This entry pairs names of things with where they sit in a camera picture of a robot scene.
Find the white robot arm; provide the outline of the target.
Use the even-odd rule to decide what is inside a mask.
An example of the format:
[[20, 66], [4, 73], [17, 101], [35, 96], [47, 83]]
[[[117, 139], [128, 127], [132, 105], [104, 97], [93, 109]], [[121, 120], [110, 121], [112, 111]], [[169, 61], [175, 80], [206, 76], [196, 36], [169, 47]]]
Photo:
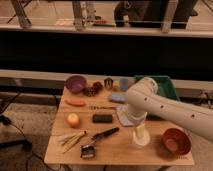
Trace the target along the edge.
[[213, 110], [159, 96], [157, 82], [144, 77], [125, 93], [125, 101], [133, 110], [155, 114], [213, 142]]

